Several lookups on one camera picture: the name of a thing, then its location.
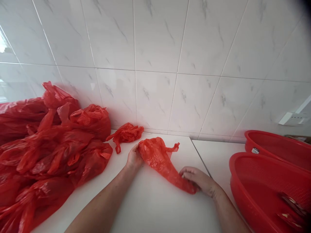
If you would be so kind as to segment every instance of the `pile of red plastic bags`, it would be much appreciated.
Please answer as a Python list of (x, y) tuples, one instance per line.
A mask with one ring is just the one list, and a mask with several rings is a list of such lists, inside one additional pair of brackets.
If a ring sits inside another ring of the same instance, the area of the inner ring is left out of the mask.
[(30, 232), (73, 190), (102, 173), (112, 147), (108, 112), (81, 109), (44, 83), (42, 98), (0, 105), (0, 233)]

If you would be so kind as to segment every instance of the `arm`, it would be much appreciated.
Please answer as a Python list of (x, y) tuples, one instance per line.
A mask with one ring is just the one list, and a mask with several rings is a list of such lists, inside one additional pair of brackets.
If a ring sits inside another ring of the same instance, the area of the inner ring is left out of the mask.
[(88, 203), (69, 225), (65, 233), (108, 233), (122, 200), (144, 163), (136, 151), (129, 152), (127, 163), (120, 173)]
[(214, 200), (220, 225), (224, 233), (250, 233), (224, 190), (208, 175), (194, 167), (184, 167), (180, 171), (185, 179), (194, 182), (204, 194)]

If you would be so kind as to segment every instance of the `red colander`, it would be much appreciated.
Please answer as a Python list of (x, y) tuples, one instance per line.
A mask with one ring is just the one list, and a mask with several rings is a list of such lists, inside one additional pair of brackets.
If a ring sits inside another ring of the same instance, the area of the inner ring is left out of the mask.
[(311, 174), (288, 163), (240, 152), (229, 162), (233, 197), (248, 224), (256, 232), (294, 233), (277, 213), (293, 213), (279, 197), (284, 192), (311, 212)]
[(311, 145), (258, 130), (245, 132), (245, 151), (267, 155), (311, 173)]

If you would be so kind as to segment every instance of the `forearm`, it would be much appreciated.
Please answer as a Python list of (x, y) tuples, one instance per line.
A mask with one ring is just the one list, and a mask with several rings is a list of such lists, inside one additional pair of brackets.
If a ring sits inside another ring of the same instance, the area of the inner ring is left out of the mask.
[(223, 189), (219, 187), (213, 200), (223, 233), (251, 233)]
[(126, 165), (73, 220), (65, 233), (108, 233), (138, 168)]

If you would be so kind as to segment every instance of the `wall switch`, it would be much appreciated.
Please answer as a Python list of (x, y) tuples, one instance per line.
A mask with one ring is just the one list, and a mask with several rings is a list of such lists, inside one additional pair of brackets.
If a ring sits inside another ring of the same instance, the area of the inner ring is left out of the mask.
[(285, 126), (302, 126), (310, 120), (310, 118), (311, 116), (307, 114), (287, 112), (279, 121), (279, 124)]

